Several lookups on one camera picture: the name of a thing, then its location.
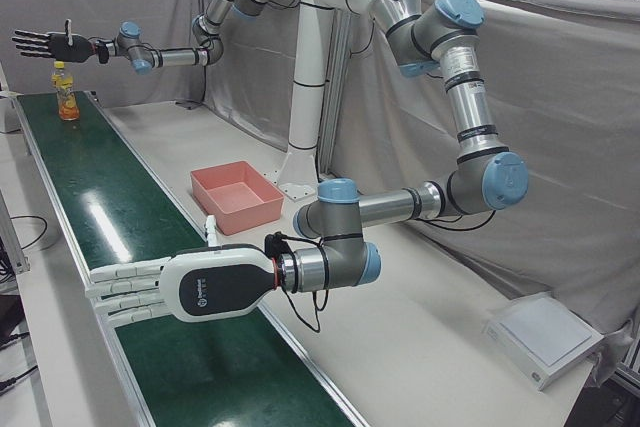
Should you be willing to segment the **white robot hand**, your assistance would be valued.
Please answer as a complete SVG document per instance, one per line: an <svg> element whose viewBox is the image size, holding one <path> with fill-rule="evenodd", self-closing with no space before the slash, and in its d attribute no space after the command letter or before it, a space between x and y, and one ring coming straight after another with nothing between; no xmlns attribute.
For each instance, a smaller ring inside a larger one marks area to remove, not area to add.
<svg viewBox="0 0 640 427"><path fill-rule="evenodd" d="M252 244L220 244L215 228L209 215L203 248L91 270L85 295L112 327L167 315L203 322L248 314L279 286L275 261Z"/></svg>

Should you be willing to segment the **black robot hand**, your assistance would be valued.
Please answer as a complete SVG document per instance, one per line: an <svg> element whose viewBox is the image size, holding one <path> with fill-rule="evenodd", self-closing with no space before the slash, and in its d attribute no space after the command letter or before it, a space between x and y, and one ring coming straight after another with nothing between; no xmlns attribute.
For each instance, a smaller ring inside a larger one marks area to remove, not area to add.
<svg viewBox="0 0 640 427"><path fill-rule="evenodd" d="M65 20L63 32L15 30L11 40L22 56L52 58L62 62L83 63L97 51L89 39L71 32L70 19Z"/></svg>

